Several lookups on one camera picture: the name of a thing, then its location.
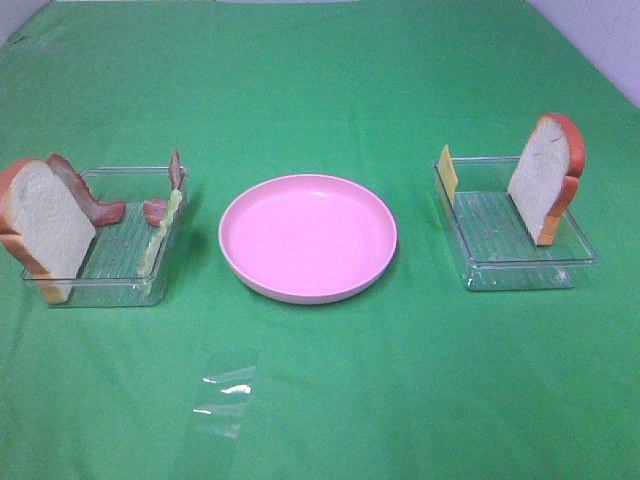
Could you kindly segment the clear plastic tray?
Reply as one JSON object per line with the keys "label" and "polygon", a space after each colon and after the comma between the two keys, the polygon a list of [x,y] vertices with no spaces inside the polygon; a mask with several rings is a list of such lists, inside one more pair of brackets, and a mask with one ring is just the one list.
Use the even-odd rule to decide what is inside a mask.
{"label": "clear plastic tray", "polygon": [[143,205],[154,198],[168,199],[171,184],[166,166],[101,167],[80,173],[100,201],[124,201],[126,210],[116,224],[100,226],[74,279],[37,279],[28,271],[22,280],[42,290],[59,287],[69,296],[69,308],[137,307],[157,304],[164,295],[172,249],[187,203],[188,169],[181,168],[182,201],[155,255],[147,254],[156,231],[146,221]]}
{"label": "clear plastic tray", "polygon": [[554,243],[536,245],[507,193],[516,156],[453,160],[458,185],[445,191],[432,165],[435,203],[457,275],[471,291],[567,289],[582,284],[596,255],[569,212]]}

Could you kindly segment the yellow toy cheese slice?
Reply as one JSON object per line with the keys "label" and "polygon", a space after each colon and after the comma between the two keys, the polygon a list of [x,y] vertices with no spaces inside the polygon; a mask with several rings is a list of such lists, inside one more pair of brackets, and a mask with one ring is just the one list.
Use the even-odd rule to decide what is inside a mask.
{"label": "yellow toy cheese slice", "polygon": [[441,151],[437,163],[437,170],[440,175],[448,201],[451,205],[454,205],[455,193],[458,185],[458,177],[455,170],[453,157],[447,144],[443,146],[443,149]]}

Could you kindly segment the left clear plastic tray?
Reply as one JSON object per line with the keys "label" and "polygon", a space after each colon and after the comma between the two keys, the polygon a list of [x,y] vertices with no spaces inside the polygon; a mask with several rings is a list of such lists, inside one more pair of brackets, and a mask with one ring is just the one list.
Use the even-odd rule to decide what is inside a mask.
{"label": "left clear plastic tray", "polygon": [[146,221],[143,205],[154,198],[168,199],[171,184],[166,166],[101,167],[80,173],[100,201],[124,201],[126,210],[116,224],[100,226],[74,279],[37,279],[28,271],[22,280],[42,290],[59,287],[69,296],[69,308],[137,307],[157,304],[164,295],[172,249],[187,203],[188,169],[181,168],[182,201],[155,255],[147,254],[156,231]]}

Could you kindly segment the clear tape patch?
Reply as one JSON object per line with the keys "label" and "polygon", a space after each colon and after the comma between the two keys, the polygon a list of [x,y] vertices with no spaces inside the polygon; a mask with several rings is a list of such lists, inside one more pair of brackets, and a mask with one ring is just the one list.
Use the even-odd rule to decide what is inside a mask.
{"label": "clear tape patch", "polygon": [[198,381],[191,410],[197,432],[213,439],[238,439],[252,398],[259,354],[255,349],[215,353]]}

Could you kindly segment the pink round plate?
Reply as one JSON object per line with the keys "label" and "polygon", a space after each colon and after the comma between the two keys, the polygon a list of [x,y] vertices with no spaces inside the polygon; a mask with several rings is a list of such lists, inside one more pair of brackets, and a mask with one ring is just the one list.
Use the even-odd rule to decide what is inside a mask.
{"label": "pink round plate", "polygon": [[257,184],[226,209],[218,243],[234,274],[271,299],[326,304],[359,294],[394,257],[386,204],[350,180],[296,174]]}

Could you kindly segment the right clear plastic tray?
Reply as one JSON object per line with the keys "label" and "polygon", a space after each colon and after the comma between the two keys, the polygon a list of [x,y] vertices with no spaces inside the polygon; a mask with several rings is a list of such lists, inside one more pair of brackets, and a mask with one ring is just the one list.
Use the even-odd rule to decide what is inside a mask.
{"label": "right clear plastic tray", "polygon": [[569,212],[554,243],[536,245],[507,193],[516,156],[453,160],[458,185],[445,191],[432,165],[435,203],[457,275],[471,291],[567,289],[582,284],[596,255]]}

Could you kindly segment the toy bread slice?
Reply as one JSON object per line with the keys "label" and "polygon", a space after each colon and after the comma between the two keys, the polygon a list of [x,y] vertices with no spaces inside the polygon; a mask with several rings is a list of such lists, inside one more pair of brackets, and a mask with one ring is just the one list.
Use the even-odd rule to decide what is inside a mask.
{"label": "toy bread slice", "polygon": [[507,187],[535,244],[548,246],[554,242],[585,164],[584,138],[576,124],[561,113],[542,114]]}
{"label": "toy bread slice", "polygon": [[96,234],[63,180],[42,160],[1,171],[1,243],[36,279],[74,279]]}

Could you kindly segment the toy lettuce leaf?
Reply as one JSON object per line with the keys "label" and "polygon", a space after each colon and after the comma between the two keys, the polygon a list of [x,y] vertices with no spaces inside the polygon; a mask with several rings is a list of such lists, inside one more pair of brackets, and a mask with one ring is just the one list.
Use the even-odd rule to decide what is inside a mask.
{"label": "toy lettuce leaf", "polygon": [[174,190],[171,192],[170,198],[168,199],[169,204],[165,217],[161,220],[160,226],[155,227],[143,254],[142,260],[138,265],[138,274],[140,276],[146,276],[151,273],[160,250],[160,246],[173,224],[174,216],[178,211],[182,200],[183,195],[180,190]]}

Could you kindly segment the toy bacon strip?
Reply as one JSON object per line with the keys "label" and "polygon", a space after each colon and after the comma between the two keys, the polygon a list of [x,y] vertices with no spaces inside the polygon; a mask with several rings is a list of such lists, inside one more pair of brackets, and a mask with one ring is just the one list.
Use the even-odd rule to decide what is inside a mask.
{"label": "toy bacon strip", "polygon": [[124,201],[101,202],[91,193],[84,178],[69,161],[58,153],[52,153],[45,163],[73,194],[81,210],[94,226],[119,223],[126,211]]}
{"label": "toy bacon strip", "polygon": [[[171,191],[179,191],[181,188],[181,168],[179,150],[174,148],[167,169]],[[146,200],[143,205],[143,213],[147,224],[153,227],[159,227],[161,220],[165,217],[168,204],[169,201],[162,198]]]}

